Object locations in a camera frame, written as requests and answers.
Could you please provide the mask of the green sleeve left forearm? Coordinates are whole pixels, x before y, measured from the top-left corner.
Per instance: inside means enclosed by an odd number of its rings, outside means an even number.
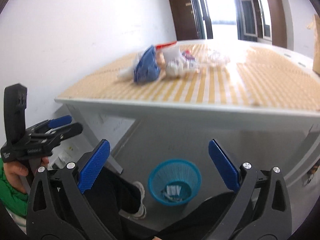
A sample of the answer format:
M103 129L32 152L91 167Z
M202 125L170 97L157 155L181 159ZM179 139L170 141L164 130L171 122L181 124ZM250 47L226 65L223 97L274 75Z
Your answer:
M4 172L2 160L0 177L1 201L3 205L14 214L22 218L26 218L28 209L28 195L21 193L10 185Z

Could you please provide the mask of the person's left hand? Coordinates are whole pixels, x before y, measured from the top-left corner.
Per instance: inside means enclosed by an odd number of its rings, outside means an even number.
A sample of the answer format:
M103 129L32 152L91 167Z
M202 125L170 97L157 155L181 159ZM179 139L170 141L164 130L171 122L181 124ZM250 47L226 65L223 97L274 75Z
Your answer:
M29 173L28 169L18 161L4 163L3 168L8 183L17 191L26 194L27 191L22 184L20 176L26 177Z

